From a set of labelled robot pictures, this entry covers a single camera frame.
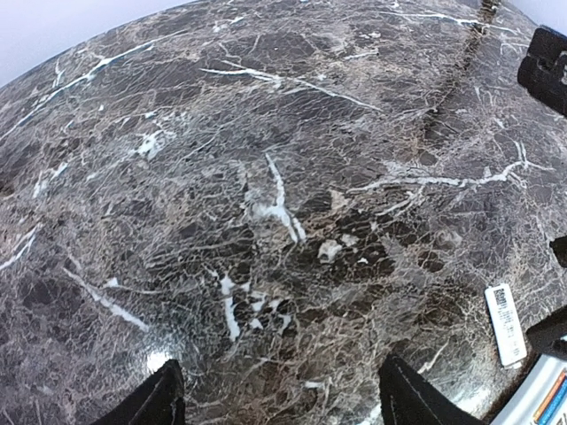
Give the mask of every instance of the black device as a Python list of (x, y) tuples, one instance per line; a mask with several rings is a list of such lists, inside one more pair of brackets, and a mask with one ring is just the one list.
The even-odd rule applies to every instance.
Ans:
[(567, 37), (539, 27), (517, 73), (530, 95), (567, 117)]

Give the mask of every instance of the marble countertop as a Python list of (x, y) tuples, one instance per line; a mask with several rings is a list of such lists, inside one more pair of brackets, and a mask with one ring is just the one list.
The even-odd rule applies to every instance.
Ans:
[(87, 424), (166, 359), (187, 420), (380, 424), (397, 352), (491, 418), (484, 289), (567, 303), (565, 121), (475, 0), (187, 4), (0, 89), (0, 423)]

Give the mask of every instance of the white wall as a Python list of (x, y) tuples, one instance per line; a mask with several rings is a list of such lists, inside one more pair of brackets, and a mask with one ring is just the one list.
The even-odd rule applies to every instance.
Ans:
[(567, 35), (566, 0), (512, 0), (511, 3), (519, 7), (536, 24), (552, 27)]
[(189, 1), (0, 0), (0, 87), (95, 35)]

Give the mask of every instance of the dark marble tabletop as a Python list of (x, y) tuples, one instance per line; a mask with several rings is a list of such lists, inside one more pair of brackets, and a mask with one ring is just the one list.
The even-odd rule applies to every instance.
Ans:
[(230, 0), (0, 89), (0, 424), (86, 424), (177, 358), (195, 424), (381, 423), (397, 352), (478, 418), (567, 303), (565, 121), (475, 0)]

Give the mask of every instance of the barcode label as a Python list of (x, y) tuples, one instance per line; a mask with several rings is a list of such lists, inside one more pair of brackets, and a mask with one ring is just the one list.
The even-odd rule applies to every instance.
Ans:
[(488, 288), (485, 297), (501, 363), (504, 367), (512, 366), (527, 355), (512, 292), (507, 284), (502, 284)]

